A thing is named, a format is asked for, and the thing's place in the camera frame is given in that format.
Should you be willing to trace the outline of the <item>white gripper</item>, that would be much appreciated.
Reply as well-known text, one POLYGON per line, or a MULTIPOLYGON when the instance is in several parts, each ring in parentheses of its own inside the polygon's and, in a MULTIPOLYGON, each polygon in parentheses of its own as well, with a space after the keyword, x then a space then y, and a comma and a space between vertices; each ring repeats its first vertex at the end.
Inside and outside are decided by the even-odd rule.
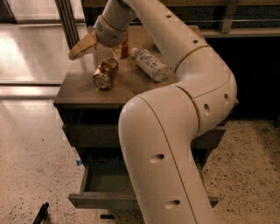
POLYGON ((86 54, 92 53, 99 41, 103 46, 114 47, 112 53, 116 60, 124 59, 125 54, 120 44, 124 41, 126 33, 126 31, 119 31, 109 25, 103 16, 100 15, 94 24, 94 32, 86 34, 74 45, 69 51, 68 58, 70 60, 77 60, 86 54))

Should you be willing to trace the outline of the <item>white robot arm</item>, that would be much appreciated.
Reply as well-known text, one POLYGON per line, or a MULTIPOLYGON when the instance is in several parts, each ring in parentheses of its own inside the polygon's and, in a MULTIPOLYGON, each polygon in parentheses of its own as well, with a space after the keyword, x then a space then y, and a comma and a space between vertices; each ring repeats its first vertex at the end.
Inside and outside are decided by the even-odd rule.
POLYGON ((139 19, 165 57, 176 83, 133 97, 118 133, 124 162, 145 224, 218 224, 191 151, 191 142, 221 123, 237 86, 219 54, 160 0, 108 0, 94 30, 69 53, 96 44, 119 46, 139 19))

